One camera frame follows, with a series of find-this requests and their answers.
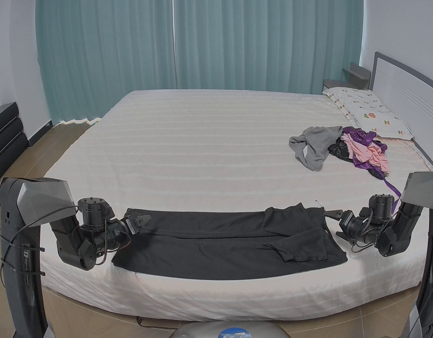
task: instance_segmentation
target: pink cloth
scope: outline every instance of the pink cloth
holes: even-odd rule
[[[368,161],[372,166],[377,166],[383,173],[388,173],[388,160],[375,143],[370,143],[368,146],[355,142],[349,134],[343,134],[341,138],[347,145],[349,158],[356,158],[365,163]]]

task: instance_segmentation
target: wall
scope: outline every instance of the wall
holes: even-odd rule
[[[361,66],[379,51],[433,79],[433,0],[364,0]]]
[[[38,66],[35,0],[0,0],[0,105],[12,101],[27,138],[50,121]]]

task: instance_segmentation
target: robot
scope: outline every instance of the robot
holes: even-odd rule
[[[429,211],[429,238],[422,288],[411,309],[401,338],[433,337],[433,172],[410,173],[396,217],[393,197],[371,197],[359,216],[352,211],[326,211],[340,221],[337,234],[361,249],[374,246],[383,256],[407,249],[423,207]],[[84,198],[74,204],[66,181],[39,178],[3,178],[0,185],[1,272],[15,325],[14,338],[55,338],[46,319],[41,290],[40,225],[49,223],[57,238],[63,262],[90,270],[97,258],[130,244],[131,236],[151,217],[114,219],[110,205],[101,198]],[[84,224],[76,213],[81,211]],[[232,321],[190,323],[170,338],[288,338],[271,322]]]

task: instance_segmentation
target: gray cloth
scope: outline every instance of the gray cloth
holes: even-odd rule
[[[342,135],[342,127],[308,127],[298,137],[291,137],[288,145],[298,160],[310,170],[317,170],[329,155],[328,147]]]

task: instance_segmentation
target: white bed sheet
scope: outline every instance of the white bed sheet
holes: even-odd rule
[[[223,90],[136,91],[78,139],[46,174],[65,179],[74,201],[106,199],[117,217],[127,207],[164,211],[262,211],[305,207],[358,212],[382,181],[331,155],[321,171],[299,163],[288,139],[309,126],[347,125],[325,96]],[[389,181],[428,170],[399,139],[388,144]],[[61,262],[42,226],[42,282],[96,307],[151,318],[308,319],[330,315],[418,284],[425,262],[428,210],[409,248],[382,257],[358,254],[335,235],[348,262],[287,276],[242,281],[178,279],[114,267],[112,255],[89,272]]]

